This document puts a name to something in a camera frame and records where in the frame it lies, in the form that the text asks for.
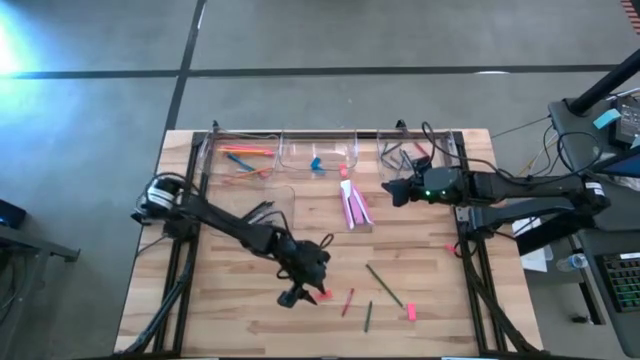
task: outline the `concrete floor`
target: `concrete floor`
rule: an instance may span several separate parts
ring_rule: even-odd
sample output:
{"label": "concrete floor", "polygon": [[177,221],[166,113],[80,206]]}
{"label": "concrete floor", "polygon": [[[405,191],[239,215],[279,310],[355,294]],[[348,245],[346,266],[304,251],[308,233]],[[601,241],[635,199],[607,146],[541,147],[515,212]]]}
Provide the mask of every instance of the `concrete floor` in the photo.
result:
{"label": "concrete floor", "polygon": [[[0,73],[177,70],[195,8],[0,0]],[[616,0],[209,0],[192,68],[614,64],[639,40]],[[602,75],[194,78],[175,126],[388,128],[403,118],[497,133]],[[175,88],[175,78],[0,79],[0,197],[27,209],[27,231],[82,248],[76,264],[51,262],[16,359],[111,352],[140,234],[128,216],[155,168]],[[497,138],[498,164],[517,172],[547,126]],[[547,350],[625,358],[610,327],[568,322],[584,311],[577,286],[531,292]]]}

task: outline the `pink eraser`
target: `pink eraser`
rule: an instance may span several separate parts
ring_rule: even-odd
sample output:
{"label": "pink eraser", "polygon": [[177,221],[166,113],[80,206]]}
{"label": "pink eraser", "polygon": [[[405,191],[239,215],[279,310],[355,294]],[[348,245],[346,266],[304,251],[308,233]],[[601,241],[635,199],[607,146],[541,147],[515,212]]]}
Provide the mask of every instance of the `pink eraser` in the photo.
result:
{"label": "pink eraser", "polygon": [[455,255],[455,253],[456,253],[456,248],[455,248],[453,245],[451,245],[451,244],[447,244],[447,245],[445,245],[445,246],[444,246],[444,248],[445,248],[445,249],[447,249],[447,250],[449,250],[449,252],[451,252],[452,254],[454,254],[454,255]]}
{"label": "pink eraser", "polygon": [[407,314],[409,314],[409,321],[416,321],[416,304],[407,304]]}
{"label": "pink eraser", "polygon": [[347,165],[340,164],[340,176],[342,176],[343,179],[346,179],[348,175],[349,173],[347,172]]}
{"label": "pink eraser", "polygon": [[333,293],[331,293],[331,290],[327,289],[324,292],[324,294],[322,293],[316,294],[315,298],[316,298],[316,301],[330,300],[330,299],[333,299]]}

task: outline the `blue object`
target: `blue object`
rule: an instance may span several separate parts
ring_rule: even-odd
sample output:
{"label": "blue object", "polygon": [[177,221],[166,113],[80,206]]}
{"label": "blue object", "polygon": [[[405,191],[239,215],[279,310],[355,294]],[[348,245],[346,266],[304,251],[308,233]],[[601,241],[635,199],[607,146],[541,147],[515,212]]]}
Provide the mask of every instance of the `blue object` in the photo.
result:
{"label": "blue object", "polygon": [[324,175],[325,171],[322,168],[322,166],[320,166],[320,162],[322,160],[320,160],[319,157],[315,157],[313,158],[313,161],[311,161],[311,171],[313,171],[314,173],[318,174],[318,175]]}
{"label": "blue object", "polygon": [[640,178],[640,146],[596,163],[591,167],[591,171],[607,175]]}
{"label": "blue object", "polygon": [[245,170],[247,171],[255,171],[256,169],[252,168],[251,166],[249,166],[247,163],[245,163],[244,161],[240,160],[239,157],[231,154],[231,153],[227,153],[227,157],[235,162],[238,163],[238,165],[242,166]]}
{"label": "blue object", "polygon": [[596,119],[596,121],[593,122],[593,125],[598,128],[598,129],[602,129],[603,127],[611,124],[612,122],[620,119],[621,115],[620,112],[618,112],[618,110],[616,109],[609,109],[607,111],[604,112],[604,114],[600,115],[599,118]]}

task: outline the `wooden tabletop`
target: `wooden tabletop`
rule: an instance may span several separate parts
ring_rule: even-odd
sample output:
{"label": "wooden tabletop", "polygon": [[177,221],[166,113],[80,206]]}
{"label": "wooden tabletop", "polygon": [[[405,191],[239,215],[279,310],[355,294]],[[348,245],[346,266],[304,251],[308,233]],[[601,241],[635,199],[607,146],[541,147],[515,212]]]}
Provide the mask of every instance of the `wooden tabletop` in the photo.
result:
{"label": "wooden tabletop", "polygon": [[[495,162],[487,130],[461,131],[469,157]],[[159,171],[185,172],[192,135],[192,131],[167,133]],[[380,187],[376,140],[360,140],[358,145],[358,162],[350,178],[366,198],[375,225],[354,231],[345,224],[337,173],[314,176],[308,170],[278,165],[268,185],[263,180],[227,185],[224,176],[213,177],[208,199],[221,208],[241,215],[262,200],[275,200],[276,207],[287,214],[296,239],[319,242],[327,233],[335,234],[327,248],[331,261],[325,280],[333,299],[318,306],[300,301],[293,309],[280,307],[276,299],[290,282],[276,278],[278,265],[252,256],[236,240],[205,226],[183,356],[478,354],[462,263],[444,249],[457,240],[451,208],[425,202],[392,207],[390,196]],[[304,144],[298,146],[300,151]],[[476,170],[485,170],[483,166],[471,163]],[[140,245],[157,239],[160,231],[160,226],[145,228]],[[525,338],[542,348],[516,244],[495,237],[487,247],[500,305]],[[170,240],[165,240],[137,259],[117,350],[130,345],[156,312],[170,248]],[[407,320],[406,310],[376,282],[366,264],[401,301],[416,304],[417,321]],[[343,318],[340,313],[350,288],[355,293]],[[365,334],[369,301],[373,301],[372,320]],[[495,348],[488,312],[483,310],[489,344]],[[170,326],[167,343],[173,330]]]}

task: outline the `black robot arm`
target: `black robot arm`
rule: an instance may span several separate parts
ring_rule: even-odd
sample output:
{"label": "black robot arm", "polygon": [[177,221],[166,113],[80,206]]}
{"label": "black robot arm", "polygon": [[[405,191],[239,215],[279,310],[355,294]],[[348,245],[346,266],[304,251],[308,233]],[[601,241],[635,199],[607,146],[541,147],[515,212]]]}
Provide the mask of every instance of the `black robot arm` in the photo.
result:
{"label": "black robot arm", "polygon": [[[609,206],[596,181],[578,176],[510,178],[493,172],[440,167],[416,171],[407,179],[383,183],[394,206],[423,200],[466,207],[459,209],[468,221],[471,237],[493,236],[505,223],[543,215],[555,215],[517,236],[520,254],[528,254],[582,228],[593,226],[593,216]],[[491,207],[510,198],[530,198],[512,205]]]}
{"label": "black robot arm", "polygon": [[329,234],[320,245],[308,240],[295,240],[286,225],[282,212],[280,214],[285,227],[260,223],[264,219],[265,208],[269,203],[262,203],[251,212],[239,218],[209,203],[204,196],[189,191],[188,184],[180,176],[167,174],[154,179],[141,196],[134,219],[159,219],[165,221],[165,229],[181,229],[183,222],[199,222],[237,239],[242,247],[267,260],[280,264],[281,269],[276,276],[293,282],[289,291],[283,292],[278,304],[293,307],[300,300],[316,304],[308,291],[303,289],[307,284],[317,288],[324,294],[323,281],[326,277],[327,263],[331,256],[324,248],[333,239]]}

